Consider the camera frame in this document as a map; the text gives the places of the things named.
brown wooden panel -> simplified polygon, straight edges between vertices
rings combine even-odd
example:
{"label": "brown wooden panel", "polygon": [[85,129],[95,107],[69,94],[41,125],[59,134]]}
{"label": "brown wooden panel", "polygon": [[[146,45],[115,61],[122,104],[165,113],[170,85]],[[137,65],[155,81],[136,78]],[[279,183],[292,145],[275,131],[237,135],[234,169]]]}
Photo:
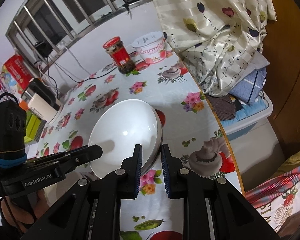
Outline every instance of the brown wooden panel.
{"label": "brown wooden panel", "polygon": [[265,92],[276,118],[288,100],[300,72],[300,10],[293,0],[272,0],[277,22],[269,21],[263,41],[267,67]]}
{"label": "brown wooden panel", "polygon": [[300,151],[300,75],[288,101],[272,123],[286,158]]}

blue rubber band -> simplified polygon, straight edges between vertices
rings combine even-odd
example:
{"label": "blue rubber band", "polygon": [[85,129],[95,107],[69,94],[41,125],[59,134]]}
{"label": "blue rubber band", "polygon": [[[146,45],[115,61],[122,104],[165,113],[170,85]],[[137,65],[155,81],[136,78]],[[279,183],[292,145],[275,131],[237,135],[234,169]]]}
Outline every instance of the blue rubber band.
{"label": "blue rubber band", "polygon": [[0,159],[0,168],[9,169],[15,166],[18,166],[24,163],[27,160],[27,155],[23,155],[23,157],[15,159],[15,160],[3,160]]}

window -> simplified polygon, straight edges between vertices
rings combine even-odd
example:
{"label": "window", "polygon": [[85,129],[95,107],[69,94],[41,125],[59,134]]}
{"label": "window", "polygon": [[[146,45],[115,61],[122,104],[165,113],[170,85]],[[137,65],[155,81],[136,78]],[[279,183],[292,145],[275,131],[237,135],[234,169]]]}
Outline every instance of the window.
{"label": "window", "polygon": [[[133,1],[130,9],[151,0]],[[104,21],[126,12],[123,0],[26,0],[24,4],[11,22],[6,36],[32,68],[37,61],[48,63],[36,49],[37,42],[43,47],[50,44],[47,45],[50,49],[45,51],[49,54],[52,50],[50,57],[54,60],[65,51],[61,49],[61,41],[70,47]]]}

glass jar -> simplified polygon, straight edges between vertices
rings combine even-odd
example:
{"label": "glass jar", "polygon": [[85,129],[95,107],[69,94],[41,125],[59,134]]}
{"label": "glass jar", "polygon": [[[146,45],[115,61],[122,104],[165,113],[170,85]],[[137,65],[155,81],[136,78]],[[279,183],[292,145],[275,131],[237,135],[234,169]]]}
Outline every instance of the glass jar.
{"label": "glass jar", "polygon": [[118,66],[118,70],[122,74],[127,74],[136,68],[136,65],[130,58],[120,37],[114,37],[103,44],[103,48],[113,58]]}

table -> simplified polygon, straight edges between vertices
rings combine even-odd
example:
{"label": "table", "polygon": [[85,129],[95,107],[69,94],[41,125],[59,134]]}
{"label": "table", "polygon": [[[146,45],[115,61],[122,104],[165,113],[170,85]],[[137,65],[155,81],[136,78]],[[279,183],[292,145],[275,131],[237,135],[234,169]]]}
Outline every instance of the table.
{"label": "table", "polygon": [[[94,125],[107,109],[120,101],[137,98],[157,110],[163,125],[163,143],[168,143],[171,154],[179,157],[185,167],[210,179],[226,177],[244,192],[230,144],[217,116],[183,62],[168,44],[167,48],[167,57],[159,63],[148,65],[134,52],[131,57],[137,67],[130,74],[123,75],[110,64],[91,77],[105,76],[72,88],[62,98],[64,108],[59,117],[45,126],[37,156],[88,144]],[[77,169],[91,173],[87,164]],[[165,239],[170,234],[173,239],[181,240],[182,214],[183,200],[167,198],[158,158],[154,167],[141,177],[138,198],[122,200],[124,219],[120,231],[124,240],[146,240],[150,234],[148,239],[155,234]],[[138,231],[136,226],[145,221],[155,224],[155,228]]]}

